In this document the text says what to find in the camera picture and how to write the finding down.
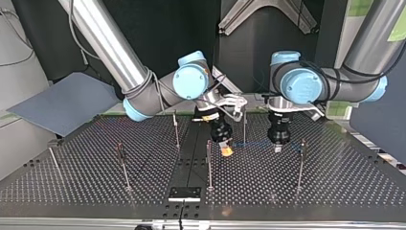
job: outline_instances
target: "vertical post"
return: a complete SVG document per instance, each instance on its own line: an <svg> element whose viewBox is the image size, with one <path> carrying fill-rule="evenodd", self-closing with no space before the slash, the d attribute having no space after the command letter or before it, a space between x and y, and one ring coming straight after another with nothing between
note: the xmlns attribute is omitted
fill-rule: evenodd
<svg viewBox="0 0 406 230"><path fill-rule="evenodd" d="M405 0L373 1L347 53L344 68L370 75L384 71L403 41L390 37L405 5Z"/></svg>
<svg viewBox="0 0 406 230"><path fill-rule="evenodd" d="M209 166L209 191L211 192L212 190L214 190L213 187L213 179L212 179L212 144L210 142L210 140L207 141L207 145L206 145L206 154L207 154L207 164Z"/></svg>

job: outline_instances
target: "black cable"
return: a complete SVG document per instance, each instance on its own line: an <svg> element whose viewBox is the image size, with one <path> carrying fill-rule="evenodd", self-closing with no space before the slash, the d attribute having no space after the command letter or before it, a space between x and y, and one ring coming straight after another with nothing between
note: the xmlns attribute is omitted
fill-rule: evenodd
<svg viewBox="0 0 406 230"><path fill-rule="evenodd" d="M365 73L361 73L358 72L356 70L353 70L351 68L349 68L346 63L343 63L343 68L346 69L347 71L349 71L350 73L354 74L354 75L358 75L360 77L367 77L367 78L371 78L371 77L378 77L380 76L380 74L365 74Z"/></svg>
<svg viewBox="0 0 406 230"><path fill-rule="evenodd" d="M368 79L368 80L339 80L339 82L344 82L344 83L369 83L369 82L377 81L377 80L383 78L384 76L387 76L389 73L391 73L394 70L394 68L397 66L397 64L400 62L401 58L403 57L405 51L406 51L406 41L403 42L402 49L400 50L399 55L397 56L394 63L392 63L392 65L386 71L382 72L379 75L371 75L371 74L361 73L361 72L350 69L346 65L343 65L343 67L346 70L348 70L349 72L352 72L352 73L354 73L356 75L363 76L363 77L374 77L374 78L371 78L371 79Z"/></svg>
<svg viewBox="0 0 406 230"><path fill-rule="evenodd" d="M34 54L34 50L31 50L31 53L30 53L30 55L29 55L28 57L25 57L25 58L22 59L22 60L18 60L18 61L16 61L16 62L12 62L12 63L0 64L0 67L11 66L11 65L16 65L16 64L22 63L22 62L24 62L24 61L29 60L29 59L33 56L33 54Z"/></svg>
<svg viewBox="0 0 406 230"><path fill-rule="evenodd" d="M337 69L333 69L334 70L334 73L335 73L335 77L337 78L337 80L340 80L341 79L341 74L340 74L340 71L338 71ZM331 96L331 98L329 98L329 100L334 100L335 99L335 97L337 97L337 94L338 94L338 92L340 92L340 88L341 88L341 82L336 82L335 83L335 90L334 90L334 93L333 93L333 95Z"/></svg>

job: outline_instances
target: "metal plate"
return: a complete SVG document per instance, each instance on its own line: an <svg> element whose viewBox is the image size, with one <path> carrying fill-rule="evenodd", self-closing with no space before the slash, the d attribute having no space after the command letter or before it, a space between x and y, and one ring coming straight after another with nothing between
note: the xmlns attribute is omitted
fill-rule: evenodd
<svg viewBox="0 0 406 230"><path fill-rule="evenodd" d="M185 139L190 117L178 116L180 141ZM124 143L126 168L132 191L125 189L124 171L119 165L115 148ZM27 171L0 191L0 204L13 209L0 210L1 215L51 217L94 216L81 210L102 209L106 217L152 218L144 210L165 210L169 183L179 158L172 117L158 116L142 123L127 117L102 117L55 149L60 172L47 154L27 165ZM66 212L51 212L64 209ZM37 212L27 207L41 207ZM134 212L133 207L143 212ZM118 213L109 213L121 209Z"/></svg>
<svg viewBox="0 0 406 230"><path fill-rule="evenodd" d="M290 144L275 153L267 115L247 118L245 147L242 123L233 122L235 153L223 157L212 144L214 191L206 190L200 219L406 221L406 177L344 129L296 114ZM308 157L298 190L302 138Z"/></svg>
<svg viewBox="0 0 406 230"><path fill-rule="evenodd" d="M46 153L1 181L0 218L406 222L404 175L332 122L295 115L280 153L266 137L267 114L248 115L245 147L242 123L230 122L235 153L224 158L212 145L209 193L210 127L179 120L180 152L171 117L100 118L56 149L61 174ZM309 149L298 192L302 138ZM129 152L132 193L117 163L119 141ZM201 201L168 203L171 187L201 187Z"/></svg>

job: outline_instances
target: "metal rod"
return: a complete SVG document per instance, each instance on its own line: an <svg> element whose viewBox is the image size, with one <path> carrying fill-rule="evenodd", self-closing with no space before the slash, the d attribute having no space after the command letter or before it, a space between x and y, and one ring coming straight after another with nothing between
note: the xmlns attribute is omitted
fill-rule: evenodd
<svg viewBox="0 0 406 230"><path fill-rule="evenodd" d="M50 153L51 153L51 155L52 155L52 159L54 160L54 163L55 163L56 168L59 170L59 164L58 164L57 161L56 161L56 157L55 157L55 154L54 154L53 149L52 149L51 147L49 147L48 150L50 151Z"/></svg>
<svg viewBox="0 0 406 230"><path fill-rule="evenodd" d="M206 148L207 148L206 153L207 153L207 161L208 161L207 163L209 165L209 188L208 189L209 189L209 191L212 191L212 190L214 190L214 187L213 187L213 179L212 179L212 157L211 157L212 144L211 144L210 140L207 141Z"/></svg>
<svg viewBox="0 0 406 230"><path fill-rule="evenodd" d="M55 157L55 154L54 154L54 150L52 149L52 147L48 147L48 150L49 150L50 153L51 153L51 156L52 156L52 159L53 159L53 161L54 161L54 163L55 163L57 172L59 173L60 179L62 180L62 183L63 183L62 171L60 170L59 164L58 164L57 161L56 161L56 157Z"/></svg>
<svg viewBox="0 0 406 230"><path fill-rule="evenodd" d="M247 126L248 120L247 120L247 111L244 110L244 147L246 142L246 126Z"/></svg>
<svg viewBox="0 0 406 230"><path fill-rule="evenodd" d="M173 125L175 126L176 147L178 148L178 150L180 150L178 124L177 124L177 121L176 121L176 110L173 113Z"/></svg>
<svg viewBox="0 0 406 230"><path fill-rule="evenodd" d="M125 182L126 182L126 184L127 184L126 189L127 189L128 191L131 191L132 188L131 188L131 186L129 185L128 173L127 173L127 170L126 170L125 163L123 163L123 171L124 171L124 176L125 176Z"/></svg>
<svg viewBox="0 0 406 230"><path fill-rule="evenodd" d="M305 139L302 139L300 154L301 154L301 167L299 169L298 193L302 190L302 176L303 176L305 160L307 158L307 142Z"/></svg>
<svg viewBox="0 0 406 230"><path fill-rule="evenodd" d="M301 183L302 183L303 169L304 169L304 161L303 161L302 154L301 154L301 167L300 167L300 169L299 169L298 192L300 192L301 189L302 189Z"/></svg>
<svg viewBox="0 0 406 230"><path fill-rule="evenodd" d="M59 0L70 12L73 0ZM107 8L99 0L75 0L75 23L117 81L124 93L131 91L147 78L147 69L138 59Z"/></svg>

